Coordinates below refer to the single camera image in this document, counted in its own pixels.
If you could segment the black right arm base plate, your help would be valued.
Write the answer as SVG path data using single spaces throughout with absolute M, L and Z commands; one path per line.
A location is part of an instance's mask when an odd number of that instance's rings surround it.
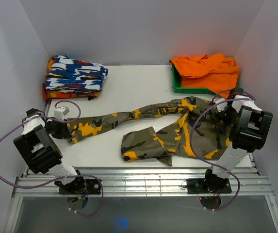
M 217 179 L 216 181 L 205 178 L 187 179 L 186 188 L 188 194 L 218 193 L 230 194 L 232 192 L 228 179 Z

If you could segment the olive yellow camouflage trousers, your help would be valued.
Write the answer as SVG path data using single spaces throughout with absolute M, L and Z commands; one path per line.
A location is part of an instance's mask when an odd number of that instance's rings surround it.
M 229 145 L 230 127 L 226 127 L 224 133 L 219 132 L 209 115 L 205 115 L 198 125 L 194 124 L 211 104 L 210 101 L 197 97 L 185 97 L 151 104 L 130 112 L 82 117 L 67 124 L 70 132 L 68 142 L 78 143 L 131 120 L 181 114 L 179 119 L 159 131 L 148 127 L 124 135 L 121 142 L 123 160 L 133 162 L 157 159 L 168 166 L 172 165 L 173 155 L 218 160 Z

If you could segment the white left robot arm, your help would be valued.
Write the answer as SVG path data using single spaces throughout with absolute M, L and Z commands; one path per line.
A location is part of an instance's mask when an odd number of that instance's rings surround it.
M 58 107 L 54 110 L 53 119 L 43 119 L 44 112 L 30 109 L 22 120 L 23 132 L 13 140 L 13 143 L 30 170 L 37 174 L 51 174 L 59 180 L 54 184 L 70 194 L 83 194 L 87 190 L 87 183 L 83 177 L 78 177 L 80 172 L 73 166 L 62 162 L 63 155 L 53 138 L 66 139 L 67 107 Z

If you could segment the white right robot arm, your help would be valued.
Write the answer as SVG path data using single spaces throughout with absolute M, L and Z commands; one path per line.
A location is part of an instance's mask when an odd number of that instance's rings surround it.
M 267 139 L 273 114 L 259 108 L 242 88 L 229 91 L 223 109 L 209 115 L 221 133 L 230 126 L 229 145 L 215 166 L 207 169 L 202 185 L 209 193 L 229 187 L 229 173 L 249 153 L 260 150 Z

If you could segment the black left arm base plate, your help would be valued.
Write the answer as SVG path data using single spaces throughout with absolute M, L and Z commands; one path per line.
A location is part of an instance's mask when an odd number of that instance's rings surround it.
M 64 189 L 63 187 L 59 187 L 58 194 L 61 195 L 99 195 L 101 194 L 101 188 L 99 185 L 99 182 L 96 179 L 85 179 L 85 187 L 84 191 L 68 191 Z

